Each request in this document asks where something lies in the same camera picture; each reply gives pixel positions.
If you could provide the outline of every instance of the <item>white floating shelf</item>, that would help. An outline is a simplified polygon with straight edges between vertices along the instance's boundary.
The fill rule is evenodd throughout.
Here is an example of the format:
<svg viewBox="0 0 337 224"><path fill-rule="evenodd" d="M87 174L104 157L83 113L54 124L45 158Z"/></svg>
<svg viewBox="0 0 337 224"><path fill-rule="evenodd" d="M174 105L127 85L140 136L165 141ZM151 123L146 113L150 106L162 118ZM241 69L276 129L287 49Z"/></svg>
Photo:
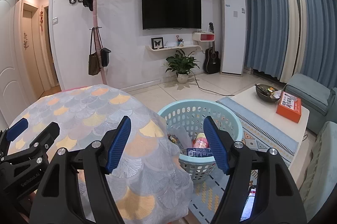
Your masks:
<svg viewBox="0 0 337 224"><path fill-rule="evenodd" d="M215 40L215 34L194 32L192 34L192 40L195 40L197 42L213 42Z"/></svg>
<svg viewBox="0 0 337 224"><path fill-rule="evenodd" d="M201 49L201 46L199 45L185 45L185 46L172 46L172 47L166 47L166 48L161 48L161 49L155 49L153 50L151 46L146 45L146 49L149 51L157 52L157 51L165 51L165 50L171 50L171 49L184 49L184 48L193 48L193 47L199 47Z"/></svg>

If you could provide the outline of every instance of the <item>coffee table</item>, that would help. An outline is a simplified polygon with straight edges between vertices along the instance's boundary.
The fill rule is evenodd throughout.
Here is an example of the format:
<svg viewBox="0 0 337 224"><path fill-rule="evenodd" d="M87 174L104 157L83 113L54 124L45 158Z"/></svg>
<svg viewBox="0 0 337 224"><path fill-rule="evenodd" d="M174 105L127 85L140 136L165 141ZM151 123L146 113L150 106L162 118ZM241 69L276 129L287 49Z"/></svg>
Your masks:
<svg viewBox="0 0 337 224"><path fill-rule="evenodd" d="M296 155L300 149L302 144L303 136L305 134L305 129L307 127L309 110L302 106L302 115L299 123L293 122L279 114L276 114L276 103L269 103L261 100L255 91L255 86L231 97L234 101L241 104L243 107L252 111L256 115L260 116L264 120L268 121L270 124L275 126L277 129L281 130L292 139L297 141L299 145L297 146L297 150L294 155L294 159L289 166L290 173L295 182L297 182L301 168L293 167L293 163L296 159Z"/></svg>

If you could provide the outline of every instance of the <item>wooden floor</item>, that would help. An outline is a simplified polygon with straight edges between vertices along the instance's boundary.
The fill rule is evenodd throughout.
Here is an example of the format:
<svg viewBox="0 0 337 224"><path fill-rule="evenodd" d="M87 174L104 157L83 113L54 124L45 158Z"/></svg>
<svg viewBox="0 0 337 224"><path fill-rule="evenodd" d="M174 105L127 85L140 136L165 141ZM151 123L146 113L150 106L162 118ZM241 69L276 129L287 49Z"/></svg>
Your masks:
<svg viewBox="0 0 337 224"><path fill-rule="evenodd" d="M44 91L43 94L40 96L40 98L46 97L48 95L53 95L59 92L61 92L61 87L60 85L57 85L55 87L52 87L50 90Z"/></svg>

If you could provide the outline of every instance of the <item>beige curtain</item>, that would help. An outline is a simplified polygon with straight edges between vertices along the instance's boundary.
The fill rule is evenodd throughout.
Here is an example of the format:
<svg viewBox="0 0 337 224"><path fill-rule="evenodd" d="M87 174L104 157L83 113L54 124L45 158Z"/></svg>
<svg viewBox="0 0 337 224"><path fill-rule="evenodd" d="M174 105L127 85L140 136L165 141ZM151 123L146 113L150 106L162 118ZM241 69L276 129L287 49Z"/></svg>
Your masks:
<svg viewBox="0 0 337 224"><path fill-rule="evenodd" d="M293 71L294 73L297 73L301 70L305 50L306 30L307 30L306 29L307 13L306 13L305 0L300 0L300 7L301 7L301 29L300 29L297 0L289 0L289 34L288 34L288 44L287 44L287 51L285 54L284 66L280 78L281 82L288 82L288 80L293 75Z"/></svg>

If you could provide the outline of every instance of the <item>orange box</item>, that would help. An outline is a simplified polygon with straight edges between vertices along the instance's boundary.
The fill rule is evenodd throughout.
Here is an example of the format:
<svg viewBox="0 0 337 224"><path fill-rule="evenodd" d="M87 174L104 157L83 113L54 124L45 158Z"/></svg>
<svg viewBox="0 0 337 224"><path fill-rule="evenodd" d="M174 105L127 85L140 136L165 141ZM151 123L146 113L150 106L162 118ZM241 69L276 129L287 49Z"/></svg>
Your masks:
<svg viewBox="0 0 337 224"><path fill-rule="evenodd" d="M302 115L301 99L282 92L276 113L298 123Z"/></svg>

